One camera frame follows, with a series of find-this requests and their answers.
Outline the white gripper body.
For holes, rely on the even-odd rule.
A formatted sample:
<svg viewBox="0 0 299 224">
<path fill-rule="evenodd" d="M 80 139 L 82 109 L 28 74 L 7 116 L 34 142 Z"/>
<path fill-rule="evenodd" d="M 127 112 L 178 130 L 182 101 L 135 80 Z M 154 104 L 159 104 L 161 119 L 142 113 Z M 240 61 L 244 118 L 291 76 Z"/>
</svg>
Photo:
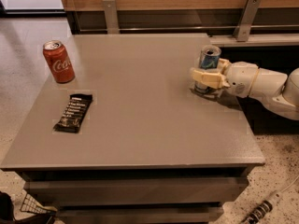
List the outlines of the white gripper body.
<svg viewBox="0 0 299 224">
<path fill-rule="evenodd" d="M 259 67 L 254 63 L 232 63 L 225 72 L 229 84 L 226 91 L 234 96 L 247 97 L 258 71 Z"/>
</svg>

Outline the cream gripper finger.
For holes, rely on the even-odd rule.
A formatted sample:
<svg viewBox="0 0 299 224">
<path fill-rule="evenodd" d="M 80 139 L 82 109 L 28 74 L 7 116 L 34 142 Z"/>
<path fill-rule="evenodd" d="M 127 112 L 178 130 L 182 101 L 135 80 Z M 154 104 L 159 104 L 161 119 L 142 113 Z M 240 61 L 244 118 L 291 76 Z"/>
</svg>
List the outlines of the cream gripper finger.
<svg viewBox="0 0 299 224">
<path fill-rule="evenodd" d="M 220 58 L 219 59 L 219 69 L 222 74 L 226 74 L 231 67 L 231 62 L 227 59 Z"/>
<path fill-rule="evenodd" d="M 217 69 L 192 68 L 190 73 L 195 85 L 201 89 L 209 87 L 217 90 L 230 87 L 226 75 Z"/>
</svg>

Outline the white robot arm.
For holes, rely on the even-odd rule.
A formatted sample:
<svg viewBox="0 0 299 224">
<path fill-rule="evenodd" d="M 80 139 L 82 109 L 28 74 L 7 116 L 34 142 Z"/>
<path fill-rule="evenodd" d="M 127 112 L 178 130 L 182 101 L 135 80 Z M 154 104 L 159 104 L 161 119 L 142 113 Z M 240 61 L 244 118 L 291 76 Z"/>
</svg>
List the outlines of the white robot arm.
<svg viewBox="0 0 299 224">
<path fill-rule="evenodd" d="M 217 68 L 192 68 L 191 77 L 212 90 L 255 99 L 281 117 L 299 120 L 298 69 L 287 75 L 254 63 L 219 59 Z"/>
</svg>

